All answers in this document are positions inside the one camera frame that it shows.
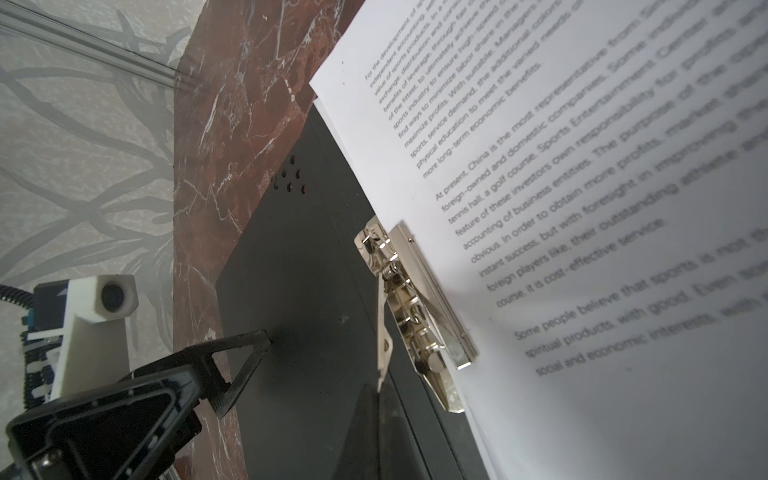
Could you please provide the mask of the black file folder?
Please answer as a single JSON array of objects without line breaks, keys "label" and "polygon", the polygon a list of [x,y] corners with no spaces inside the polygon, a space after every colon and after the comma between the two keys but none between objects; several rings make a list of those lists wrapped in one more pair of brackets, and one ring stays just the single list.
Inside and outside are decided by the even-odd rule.
[{"label": "black file folder", "polygon": [[487,477],[402,343],[378,383],[377,282],[354,245],[372,214],[311,112],[216,284],[225,334],[271,341],[236,405],[252,479]]}]

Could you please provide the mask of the silver folder clip mechanism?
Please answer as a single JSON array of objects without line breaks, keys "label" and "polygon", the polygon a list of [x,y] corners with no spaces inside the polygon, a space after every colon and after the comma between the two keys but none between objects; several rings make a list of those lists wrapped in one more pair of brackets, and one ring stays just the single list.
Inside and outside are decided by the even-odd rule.
[{"label": "silver folder clip mechanism", "polygon": [[377,279],[377,389],[383,389],[394,351],[385,321],[385,312],[390,311],[415,372],[445,411],[464,412],[448,365],[464,369],[476,361],[478,351],[415,236],[403,222],[387,230],[377,217],[372,217],[354,243]]}]

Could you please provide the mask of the printed paper stack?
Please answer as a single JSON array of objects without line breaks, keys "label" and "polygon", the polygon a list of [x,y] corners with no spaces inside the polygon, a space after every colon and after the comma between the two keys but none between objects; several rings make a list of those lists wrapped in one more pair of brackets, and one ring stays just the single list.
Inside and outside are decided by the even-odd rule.
[{"label": "printed paper stack", "polygon": [[490,477],[766,477],[765,2],[367,1],[311,87]]}]

